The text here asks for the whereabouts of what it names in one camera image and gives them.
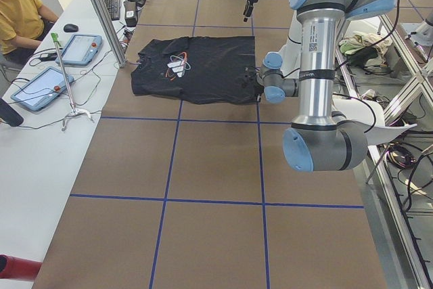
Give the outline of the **black printed t-shirt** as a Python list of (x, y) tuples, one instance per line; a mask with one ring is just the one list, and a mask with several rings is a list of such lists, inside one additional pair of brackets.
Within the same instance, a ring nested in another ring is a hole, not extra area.
[(194, 104), (251, 104), (264, 88), (242, 88), (245, 67), (256, 67), (252, 36), (153, 39), (139, 52), (131, 88)]

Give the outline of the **pile of clothes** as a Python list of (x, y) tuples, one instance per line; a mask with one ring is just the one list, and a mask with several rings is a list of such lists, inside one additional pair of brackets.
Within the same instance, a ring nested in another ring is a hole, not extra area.
[(355, 31), (351, 36), (343, 38), (338, 45), (348, 64), (364, 68), (385, 64), (385, 55), (392, 40), (375, 33)]

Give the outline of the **white chair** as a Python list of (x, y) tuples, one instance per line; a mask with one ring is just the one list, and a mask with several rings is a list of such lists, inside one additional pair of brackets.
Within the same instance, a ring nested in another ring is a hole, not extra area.
[(358, 101), (356, 99), (333, 98), (334, 107), (341, 111), (348, 120), (355, 121), (366, 132), (369, 146), (389, 143), (403, 132), (417, 126), (417, 124), (404, 125), (402, 127), (390, 127), (385, 125), (384, 111), (379, 103), (369, 100)]

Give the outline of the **black keyboard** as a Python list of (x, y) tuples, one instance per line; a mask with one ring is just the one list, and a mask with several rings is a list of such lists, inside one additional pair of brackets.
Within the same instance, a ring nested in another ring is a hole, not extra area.
[(111, 21), (120, 19), (120, 0), (103, 0)]

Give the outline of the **far teach pendant tablet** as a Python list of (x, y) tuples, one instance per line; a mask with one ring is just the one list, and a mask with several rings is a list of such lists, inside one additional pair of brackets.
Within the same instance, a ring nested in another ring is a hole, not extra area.
[(60, 42), (65, 66), (87, 66), (102, 44), (100, 35), (72, 34), (66, 43)]

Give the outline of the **teach pendant tablet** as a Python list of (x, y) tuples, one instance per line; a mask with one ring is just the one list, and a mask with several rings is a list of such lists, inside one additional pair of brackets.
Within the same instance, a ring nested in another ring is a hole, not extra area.
[(55, 67), (48, 67), (27, 84), (19, 86), (10, 98), (27, 110), (36, 112), (48, 106), (65, 90), (66, 84), (62, 71)]
[(66, 43), (60, 42), (65, 66), (87, 66), (102, 44), (100, 35), (72, 34)]

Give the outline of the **black computer mouse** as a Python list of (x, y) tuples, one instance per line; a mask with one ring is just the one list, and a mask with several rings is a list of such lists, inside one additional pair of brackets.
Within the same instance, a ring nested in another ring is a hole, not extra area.
[(63, 27), (64, 32), (78, 32), (78, 30), (79, 30), (79, 27), (77, 25), (71, 24), (71, 23), (65, 24)]

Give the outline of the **metal reacher grabber tool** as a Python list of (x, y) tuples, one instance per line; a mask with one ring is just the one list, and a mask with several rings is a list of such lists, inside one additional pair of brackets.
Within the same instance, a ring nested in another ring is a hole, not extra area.
[(66, 73), (66, 69), (65, 69), (64, 63), (62, 61), (62, 54), (61, 54), (61, 51), (60, 51), (60, 42), (58, 41), (58, 34), (55, 33), (55, 32), (52, 32), (51, 33), (51, 38), (52, 38), (53, 44), (55, 46), (55, 50), (56, 50), (57, 57), (58, 57), (58, 60), (59, 60), (60, 69), (61, 69), (62, 75), (64, 77), (64, 83), (65, 83), (65, 86), (66, 86), (66, 90), (67, 90), (67, 94), (68, 94), (68, 98), (69, 98), (69, 104), (70, 104), (70, 107), (71, 107), (71, 112), (69, 114), (67, 114), (63, 118), (63, 120), (62, 120), (62, 131), (65, 131), (66, 128), (67, 128), (67, 122), (68, 122), (68, 120), (70, 118), (74, 118), (74, 117), (77, 117), (77, 116), (85, 115), (85, 116), (87, 116), (87, 118), (90, 121), (93, 121), (93, 117), (92, 117), (92, 114), (90, 113), (90, 111), (88, 111), (86, 109), (83, 109), (83, 108), (77, 108), (76, 107), (76, 103), (74, 101), (73, 94), (72, 94), (72, 91), (71, 91), (71, 88), (70, 88), (69, 78), (68, 78), (68, 75)]

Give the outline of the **near teach pendant tablet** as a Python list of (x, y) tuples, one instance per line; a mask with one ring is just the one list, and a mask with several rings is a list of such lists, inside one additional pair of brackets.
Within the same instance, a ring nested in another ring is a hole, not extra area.
[(36, 112), (48, 106), (65, 90), (66, 84), (62, 71), (55, 67), (48, 67), (27, 84), (19, 86), (10, 98), (27, 110)]

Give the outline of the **person in yellow shirt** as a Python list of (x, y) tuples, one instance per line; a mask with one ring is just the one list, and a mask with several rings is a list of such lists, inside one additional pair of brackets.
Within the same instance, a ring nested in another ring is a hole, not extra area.
[(41, 0), (1, 0), (1, 53), (24, 65), (57, 20)]

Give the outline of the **red cylinder object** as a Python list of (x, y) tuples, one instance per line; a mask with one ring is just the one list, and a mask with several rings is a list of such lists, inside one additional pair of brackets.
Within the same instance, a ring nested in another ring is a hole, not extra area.
[(1, 255), (1, 279), (33, 282), (42, 262)]

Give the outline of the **aluminium frame post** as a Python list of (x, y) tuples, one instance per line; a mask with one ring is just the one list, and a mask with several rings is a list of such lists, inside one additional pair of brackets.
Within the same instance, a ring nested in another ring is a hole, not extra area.
[(104, 0), (91, 0), (95, 13), (101, 23), (101, 26), (105, 32), (106, 38), (110, 45), (112, 52), (116, 58), (116, 61), (120, 68), (123, 68), (127, 62), (125, 54), (123, 52), (120, 41), (118, 40), (117, 34), (112, 25), (112, 21), (108, 10), (106, 9)]

